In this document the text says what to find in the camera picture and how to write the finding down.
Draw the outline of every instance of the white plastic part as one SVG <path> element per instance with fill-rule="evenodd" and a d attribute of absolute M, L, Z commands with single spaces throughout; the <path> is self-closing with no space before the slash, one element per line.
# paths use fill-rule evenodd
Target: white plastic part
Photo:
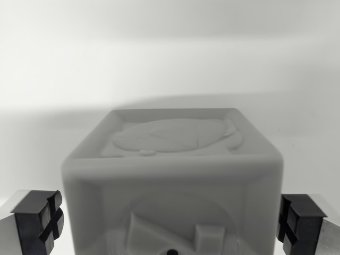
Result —
<path fill-rule="evenodd" d="M 63 165 L 76 254 L 272 255 L 282 168 L 238 110 L 114 110 Z"/>

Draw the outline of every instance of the embossed relief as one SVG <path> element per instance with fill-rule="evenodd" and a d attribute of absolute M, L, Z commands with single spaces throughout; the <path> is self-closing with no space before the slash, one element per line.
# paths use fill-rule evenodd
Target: embossed relief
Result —
<path fill-rule="evenodd" d="M 114 134 L 113 144 L 123 150 L 139 151 L 142 156 L 152 156 L 157 152 L 197 150 L 213 145 L 235 132 L 237 129 L 231 120 L 176 118 L 126 128 Z"/>

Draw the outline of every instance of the white backdrop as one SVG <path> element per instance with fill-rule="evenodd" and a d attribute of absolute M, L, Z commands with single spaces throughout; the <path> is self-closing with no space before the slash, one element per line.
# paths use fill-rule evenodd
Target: white backdrop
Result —
<path fill-rule="evenodd" d="M 113 107 L 236 107 L 340 211 L 339 1 L 0 0 L 0 198 L 62 190 Z"/>

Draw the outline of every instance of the cube face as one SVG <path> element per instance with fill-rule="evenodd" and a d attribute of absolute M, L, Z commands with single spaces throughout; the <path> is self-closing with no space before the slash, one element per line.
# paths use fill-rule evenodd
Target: cube face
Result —
<path fill-rule="evenodd" d="M 235 109 L 112 111 L 63 180 L 77 254 L 274 248 L 282 157 Z"/>

